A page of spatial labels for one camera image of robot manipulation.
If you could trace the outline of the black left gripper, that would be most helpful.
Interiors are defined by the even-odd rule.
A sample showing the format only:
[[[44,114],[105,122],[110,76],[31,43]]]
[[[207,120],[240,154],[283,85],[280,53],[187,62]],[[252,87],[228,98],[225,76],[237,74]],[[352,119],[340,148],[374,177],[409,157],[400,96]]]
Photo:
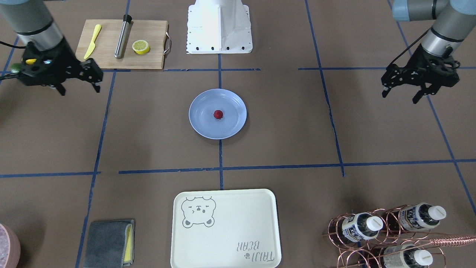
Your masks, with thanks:
[[[386,68],[381,78],[382,97],[386,98],[391,89],[403,84],[420,86],[412,98],[417,104],[424,96],[432,93],[431,85],[453,87],[459,81],[457,69],[459,62],[452,57],[453,48],[444,47],[442,56],[428,53],[422,45],[418,45],[406,66],[399,67],[392,63]]]

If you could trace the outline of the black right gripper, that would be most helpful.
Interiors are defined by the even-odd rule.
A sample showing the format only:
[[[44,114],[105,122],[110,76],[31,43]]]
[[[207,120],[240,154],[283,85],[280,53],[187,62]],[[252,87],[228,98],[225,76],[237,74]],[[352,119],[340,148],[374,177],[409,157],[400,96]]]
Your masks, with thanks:
[[[32,65],[25,64],[26,59],[37,59]],[[40,51],[36,44],[29,41],[22,55],[22,71],[19,81],[26,86],[50,86],[61,96],[66,95],[62,85],[67,79],[79,79],[90,83],[95,92],[100,93],[100,84],[104,73],[92,58],[80,61],[76,58],[67,40],[63,38],[55,47]]]

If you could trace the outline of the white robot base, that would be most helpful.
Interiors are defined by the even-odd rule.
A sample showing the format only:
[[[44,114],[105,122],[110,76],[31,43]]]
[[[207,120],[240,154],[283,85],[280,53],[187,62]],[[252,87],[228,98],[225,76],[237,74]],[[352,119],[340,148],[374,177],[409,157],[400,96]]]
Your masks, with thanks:
[[[253,51],[250,9],[241,0],[196,0],[187,15],[187,54]]]

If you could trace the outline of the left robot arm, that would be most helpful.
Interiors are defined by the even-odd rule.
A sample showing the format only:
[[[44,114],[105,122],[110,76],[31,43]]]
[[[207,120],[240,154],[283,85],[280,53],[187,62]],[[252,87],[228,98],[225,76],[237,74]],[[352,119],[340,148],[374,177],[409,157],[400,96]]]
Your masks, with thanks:
[[[405,66],[393,60],[381,77],[382,97],[404,84],[418,86],[412,99],[435,95],[442,87],[451,88],[459,81],[459,61],[453,57],[476,24],[474,0],[395,0],[393,18],[398,22],[431,20],[433,23],[417,40],[415,51]]]

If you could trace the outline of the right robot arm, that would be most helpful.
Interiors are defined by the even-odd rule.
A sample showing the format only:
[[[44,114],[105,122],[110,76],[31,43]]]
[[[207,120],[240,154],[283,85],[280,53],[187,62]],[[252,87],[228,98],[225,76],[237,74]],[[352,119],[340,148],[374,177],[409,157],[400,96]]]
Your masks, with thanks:
[[[92,58],[80,61],[42,0],[2,0],[1,15],[24,43],[18,72],[1,77],[26,86],[49,86],[66,94],[63,83],[79,79],[100,92],[103,71]]]

